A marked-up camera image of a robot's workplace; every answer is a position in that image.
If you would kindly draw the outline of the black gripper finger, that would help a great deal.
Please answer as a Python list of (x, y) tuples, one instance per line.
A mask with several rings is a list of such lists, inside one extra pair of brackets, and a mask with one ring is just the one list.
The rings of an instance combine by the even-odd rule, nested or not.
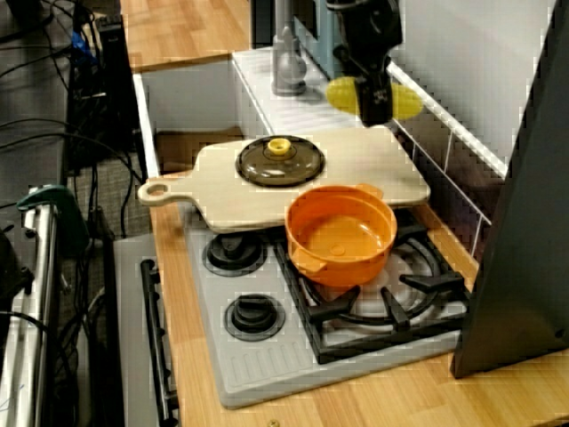
[(358, 77), (357, 103), (363, 125), (387, 123), (393, 117), (393, 95), (389, 77)]

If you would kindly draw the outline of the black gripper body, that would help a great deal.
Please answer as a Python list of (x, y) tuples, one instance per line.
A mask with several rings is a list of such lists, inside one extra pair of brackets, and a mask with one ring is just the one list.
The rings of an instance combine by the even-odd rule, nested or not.
[(403, 43), (398, 1), (333, 1), (341, 43), (333, 56), (346, 76), (384, 75), (389, 52)]

